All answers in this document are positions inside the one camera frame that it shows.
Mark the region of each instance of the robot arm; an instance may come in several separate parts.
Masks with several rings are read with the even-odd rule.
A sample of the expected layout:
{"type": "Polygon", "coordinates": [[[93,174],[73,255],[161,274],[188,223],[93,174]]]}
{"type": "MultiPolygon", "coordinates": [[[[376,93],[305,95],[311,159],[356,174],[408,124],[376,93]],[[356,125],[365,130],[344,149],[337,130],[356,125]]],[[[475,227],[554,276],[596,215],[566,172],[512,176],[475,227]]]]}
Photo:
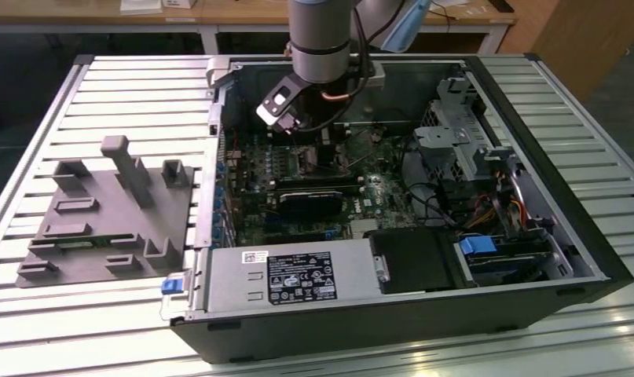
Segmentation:
{"type": "MultiPolygon", "coordinates": [[[[289,54],[293,73],[287,75],[260,103],[256,114],[277,132],[301,130],[304,114],[292,106],[308,88],[331,88],[347,81],[349,66],[349,35],[361,45],[359,88],[351,93],[329,95],[320,91],[323,101],[345,101],[335,120],[345,111],[351,99],[363,89],[368,77],[364,63],[368,46],[401,52],[410,46],[422,26],[430,0],[289,0],[289,54]]],[[[323,127],[308,127],[316,130],[323,127]]]]}

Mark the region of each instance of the green circuit board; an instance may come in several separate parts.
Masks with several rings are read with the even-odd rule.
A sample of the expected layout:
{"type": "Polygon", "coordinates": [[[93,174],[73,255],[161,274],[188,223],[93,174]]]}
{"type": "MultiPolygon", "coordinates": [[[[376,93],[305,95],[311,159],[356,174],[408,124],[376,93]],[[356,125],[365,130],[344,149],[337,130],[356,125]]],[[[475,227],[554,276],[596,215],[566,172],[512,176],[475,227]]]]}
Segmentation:
{"type": "Polygon", "coordinates": [[[406,201],[396,172],[399,137],[381,137],[371,126],[351,128],[351,136],[336,145],[337,163],[305,170],[300,153],[304,145],[276,146],[256,142],[245,148],[247,163],[237,168],[244,189],[236,194],[236,244],[251,246],[273,243],[297,236],[309,240],[347,240],[359,238],[349,224],[376,225],[377,229],[403,228],[416,224],[411,206],[406,201]],[[287,221],[276,213],[279,194],[272,185],[276,180],[296,181],[313,176],[348,175],[357,182],[355,195],[345,195],[341,211],[316,221],[287,221]]]}

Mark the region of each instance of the motherboard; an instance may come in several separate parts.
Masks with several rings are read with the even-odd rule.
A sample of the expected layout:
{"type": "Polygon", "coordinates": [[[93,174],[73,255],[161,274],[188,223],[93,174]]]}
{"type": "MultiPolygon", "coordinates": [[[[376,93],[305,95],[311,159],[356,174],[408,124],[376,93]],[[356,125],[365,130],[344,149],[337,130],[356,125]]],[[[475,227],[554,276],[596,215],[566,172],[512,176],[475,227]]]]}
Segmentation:
{"type": "Polygon", "coordinates": [[[348,240],[416,224],[399,181],[401,137],[377,124],[344,128],[337,144],[280,143],[264,134],[232,141],[237,246],[348,240]]]}

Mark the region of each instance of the metal rail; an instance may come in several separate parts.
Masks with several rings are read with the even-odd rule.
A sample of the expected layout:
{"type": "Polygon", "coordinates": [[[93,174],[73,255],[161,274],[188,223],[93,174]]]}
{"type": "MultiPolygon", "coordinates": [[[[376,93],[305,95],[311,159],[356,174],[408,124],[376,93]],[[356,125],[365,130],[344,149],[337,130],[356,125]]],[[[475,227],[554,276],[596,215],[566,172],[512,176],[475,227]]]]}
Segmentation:
{"type": "MultiPolygon", "coordinates": [[[[483,62],[634,275],[630,160],[542,64],[483,62]]],[[[160,319],[161,279],[13,288],[58,159],[112,168],[97,143],[121,133],[146,167],[171,156],[203,163],[205,66],[207,57],[96,57],[68,75],[0,200],[0,375],[634,375],[634,284],[524,330],[216,366],[160,319]]],[[[191,225],[197,201],[195,189],[191,225]]],[[[189,228],[187,245],[193,237],[189,228]]]]}

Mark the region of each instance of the power supply label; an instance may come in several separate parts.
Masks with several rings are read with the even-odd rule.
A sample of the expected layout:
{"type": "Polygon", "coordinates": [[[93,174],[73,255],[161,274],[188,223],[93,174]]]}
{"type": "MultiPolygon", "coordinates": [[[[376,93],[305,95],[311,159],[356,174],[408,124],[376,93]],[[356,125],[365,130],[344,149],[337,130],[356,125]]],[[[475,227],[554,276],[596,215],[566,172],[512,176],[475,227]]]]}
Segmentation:
{"type": "Polygon", "coordinates": [[[335,300],[329,252],[268,256],[267,291],[272,305],[335,300]]]}

